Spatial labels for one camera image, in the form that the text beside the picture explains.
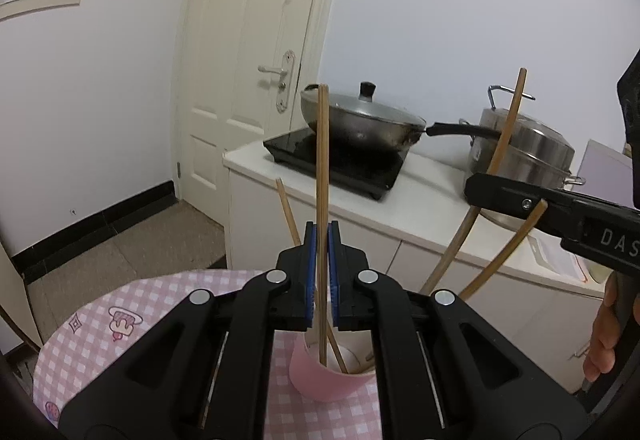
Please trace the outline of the person's right hand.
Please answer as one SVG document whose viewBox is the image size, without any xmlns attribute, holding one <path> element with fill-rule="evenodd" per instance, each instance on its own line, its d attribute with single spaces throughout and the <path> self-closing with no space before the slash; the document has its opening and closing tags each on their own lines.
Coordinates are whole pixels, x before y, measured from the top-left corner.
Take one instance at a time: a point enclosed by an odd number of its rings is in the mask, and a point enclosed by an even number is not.
<svg viewBox="0 0 640 440">
<path fill-rule="evenodd" d="M 614 348 L 622 334 L 614 308 L 617 293 L 617 274 L 613 272 L 606 281 L 604 298 L 593 321 L 589 348 L 582 364 L 588 382 L 595 382 L 600 375 L 608 374 L 614 368 Z"/>
</svg>

